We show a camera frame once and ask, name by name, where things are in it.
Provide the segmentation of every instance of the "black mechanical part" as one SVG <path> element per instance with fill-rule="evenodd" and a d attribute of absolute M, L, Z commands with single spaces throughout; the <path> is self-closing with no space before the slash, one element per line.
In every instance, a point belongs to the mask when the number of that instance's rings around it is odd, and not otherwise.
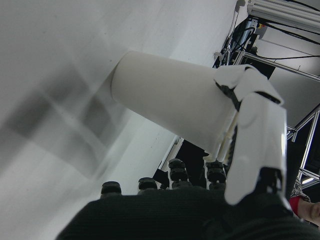
<path fill-rule="evenodd" d="M 101 199 L 110 197 L 110 196 L 119 196 L 121 195 L 120 184 L 116 181 L 107 181 L 102 184 L 101 188 Z"/>
<path fill-rule="evenodd" d="M 139 190 L 158 189 L 156 181 L 151 177 L 142 177 L 139 179 Z"/>
<path fill-rule="evenodd" d="M 224 165 L 222 162 L 206 162 L 205 166 L 207 168 L 206 177 L 211 183 L 225 183 L 226 182 L 226 173 L 224 171 Z"/>
<path fill-rule="evenodd" d="M 230 98 L 232 100 L 232 103 L 233 103 L 235 109 L 239 112 L 241 102 L 238 101 L 238 99 L 234 93 L 235 88 L 229 88 L 228 86 L 225 86 L 225 85 L 219 85 L 217 82 L 215 84 L 224 93 L 224 95 L 226 95 L 228 98 Z"/>
<path fill-rule="evenodd" d="M 172 188 L 173 189 L 180 189 L 180 188 L 189 188 L 192 187 L 192 184 L 188 181 L 174 181 L 172 183 Z"/>
<path fill-rule="evenodd" d="M 169 161 L 170 169 L 184 169 L 185 167 L 185 163 L 178 158 L 174 158 Z"/>
<path fill-rule="evenodd" d="M 232 142 L 230 144 L 230 148 L 229 148 L 229 157 L 228 157 L 228 164 L 227 166 L 224 168 L 225 173 L 228 175 L 230 166 L 232 164 L 232 159 L 234 157 L 234 152 L 235 152 L 235 147 L 236 147 L 236 140 L 237 140 L 237 132 L 238 132 L 238 126 L 235 126 L 234 128 L 234 133 L 232 136 Z"/>
<path fill-rule="evenodd" d="M 157 169 L 152 178 L 156 180 L 158 183 L 161 183 L 161 185 L 166 186 L 166 188 L 168 188 L 170 185 L 167 171 Z"/>
<path fill-rule="evenodd" d="M 226 183 L 225 182 L 212 182 L 209 185 L 209 190 L 225 192 Z"/>
<path fill-rule="evenodd" d="M 174 182 L 176 181 L 187 181 L 188 180 L 188 174 L 186 169 L 184 168 L 174 168 L 170 171 L 170 179 Z"/>
<path fill-rule="evenodd" d="M 225 183 L 227 179 L 225 171 L 220 168 L 208 169 L 206 177 L 211 183 L 216 183 L 217 181 L 219 181 L 219 183 Z"/>

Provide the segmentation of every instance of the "white wall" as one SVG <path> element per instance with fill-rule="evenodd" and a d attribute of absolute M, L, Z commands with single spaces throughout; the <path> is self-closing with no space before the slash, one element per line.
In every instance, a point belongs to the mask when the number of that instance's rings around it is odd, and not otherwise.
<path fill-rule="evenodd" d="M 53 239 L 105 181 L 137 192 L 175 135 L 114 102 L 107 76 L 129 50 L 212 66 L 235 4 L 0 2 L 2 240 Z"/>

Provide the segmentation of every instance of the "red object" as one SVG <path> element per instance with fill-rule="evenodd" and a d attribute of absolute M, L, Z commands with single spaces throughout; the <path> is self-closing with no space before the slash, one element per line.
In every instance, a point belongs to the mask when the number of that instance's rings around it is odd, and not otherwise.
<path fill-rule="evenodd" d="M 290 200 L 289 200 L 289 204 L 292 208 L 292 211 L 297 216 L 298 216 L 298 204 L 299 204 L 300 198 L 301 198 L 301 196 L 295 196 L 295 197 L 290 198 Z"/>

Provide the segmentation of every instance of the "robotic hand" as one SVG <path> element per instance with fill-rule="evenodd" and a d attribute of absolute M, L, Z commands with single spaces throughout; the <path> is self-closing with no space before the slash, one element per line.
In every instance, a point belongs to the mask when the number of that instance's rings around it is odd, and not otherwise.
<path fill-rule="evenodd" d="M 117 65 L 111 90 L 116 101 L 212 153 L 205 163 L 208 189 L 191 186 L 183 162 L 174 159 L 172 190 L 142 178 L 137 196 L 122 196 L 119 184 L 105 183 L 101 199 L 85 206 L 58 240 L 320 237 L 293 218 L 284 198 L 286 111 L 252 66 L 216 70 L 130 52 Z M 222 161 L 230 146 L 226 179 Z"/>

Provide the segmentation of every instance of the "white plastic part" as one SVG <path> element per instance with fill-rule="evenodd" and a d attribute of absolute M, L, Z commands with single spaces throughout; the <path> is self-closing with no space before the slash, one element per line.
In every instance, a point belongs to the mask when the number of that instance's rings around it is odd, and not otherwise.
<path fill-rule="evenodd" d="M 228 172 L 225 200 L 237 204 L 253 192 L 260 169 L 279 169 L 282 189 L 286 181 L 286 110 L 257 94 L 241 103 L 233 160 Z"/>
<path fill-rule="evenodd" d="M 115 69 L 111 92 L 132 111 L 217 155 L 235 108 L 215 85 L 216 71 L 129 52 Z"/>
<path fill-rule="evenodd" d="M 214 80 L 220 86 L 234 88 L 233 92 L 239 102 L 249 93 L 254 92 L 264 92 L 279 100 L 281 105 L 284 102 L 267 77 L 248 64 L 221 66 L 217 69 Z"/>

